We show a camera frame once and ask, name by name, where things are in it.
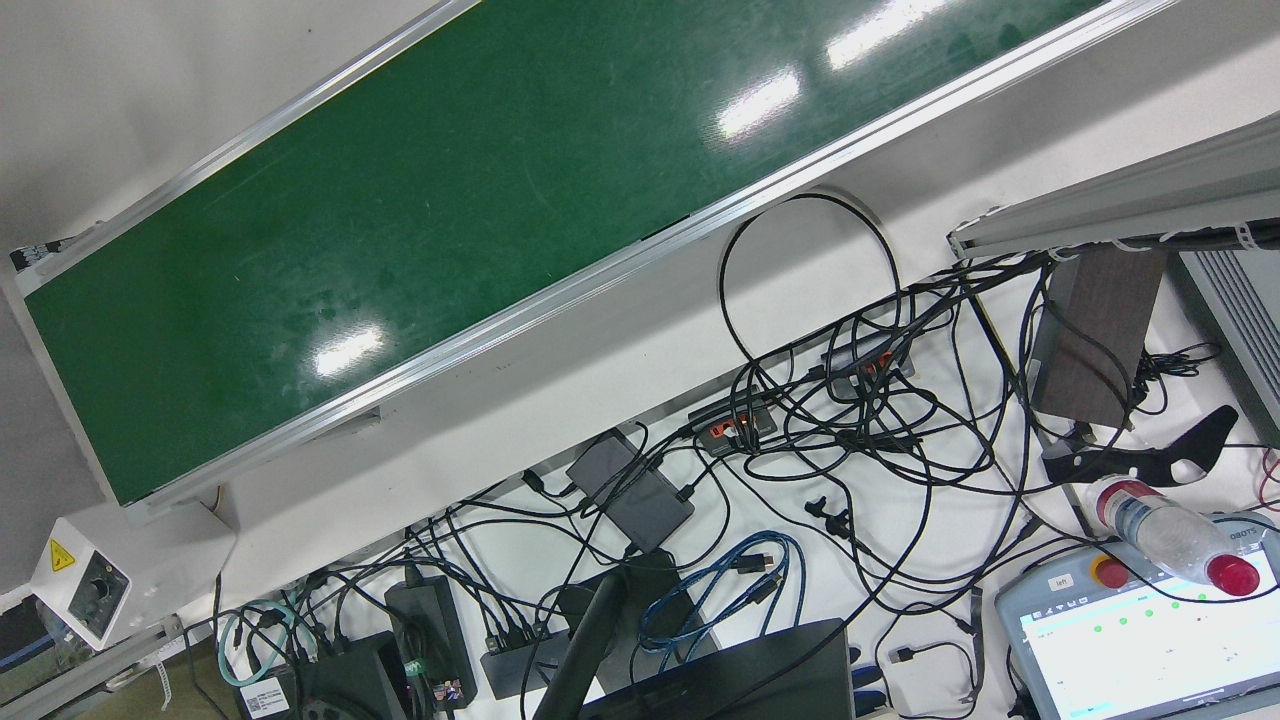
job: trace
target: warning label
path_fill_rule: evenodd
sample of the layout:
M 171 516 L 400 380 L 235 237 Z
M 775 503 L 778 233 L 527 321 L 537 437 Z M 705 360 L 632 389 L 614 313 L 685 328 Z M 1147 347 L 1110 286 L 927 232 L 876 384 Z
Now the warning label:
M 76 564 L 76 556 L 67 552 L 67 548 L 58 544 L 58 541 L 49 538 L 49 561 L 54 565 L 54 573 L 65 570 Z

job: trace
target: white label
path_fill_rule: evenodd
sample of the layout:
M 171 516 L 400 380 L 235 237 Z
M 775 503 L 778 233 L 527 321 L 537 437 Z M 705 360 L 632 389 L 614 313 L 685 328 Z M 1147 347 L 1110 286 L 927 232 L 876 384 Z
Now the white label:
M 1069 588 L 1069 587 L 1071 587 L 1074 584 L 1075 584 L 1075 580 L 1071 578 L 1071 575 L 1059 575 L 1056 578 L 1050 578 L 1048 579 L 1048 589 L 1055 591 L 1055 592 L 1056 591 L 1065 591 L 1066 588 Z
M 280 689 L 279 678 L 268 678 L 241 688 L 241 697 L 244 698 L 244 707 L 248 708 L 248 716 L 253 720 L 289 708 L 289 700 Z

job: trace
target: bottle label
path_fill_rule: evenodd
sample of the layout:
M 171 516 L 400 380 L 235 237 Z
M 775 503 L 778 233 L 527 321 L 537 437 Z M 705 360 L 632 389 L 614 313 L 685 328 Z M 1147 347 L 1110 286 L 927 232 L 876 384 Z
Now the bottle label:
M 1128 543 L 1138 537 L 1138 525 L 1160 507 L 1170 507 L 1174 501 L 1151 489 L 1146 483 L 1121 480 L 1107 488 L 1098 518 Z

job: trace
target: green conveyor belt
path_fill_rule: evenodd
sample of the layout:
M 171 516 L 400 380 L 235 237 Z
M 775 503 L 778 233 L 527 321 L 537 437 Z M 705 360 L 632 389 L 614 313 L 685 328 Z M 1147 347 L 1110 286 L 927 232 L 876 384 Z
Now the green conveyor belt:
M 131 502 L 1097 4 L 485 0 L 28 305 Z

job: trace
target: plastic water bottle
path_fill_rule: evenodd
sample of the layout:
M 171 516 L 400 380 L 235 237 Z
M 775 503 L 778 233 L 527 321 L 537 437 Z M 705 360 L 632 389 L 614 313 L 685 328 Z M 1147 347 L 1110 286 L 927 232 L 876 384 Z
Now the plastic water bottle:
M 1258 589 L 1258 570 L 1212 520 L 1178 505 L 1129 475 L 1107 475 L 1084 491 L 1084 502 L 1120 539 L 1170 575 L 1242 597 Z

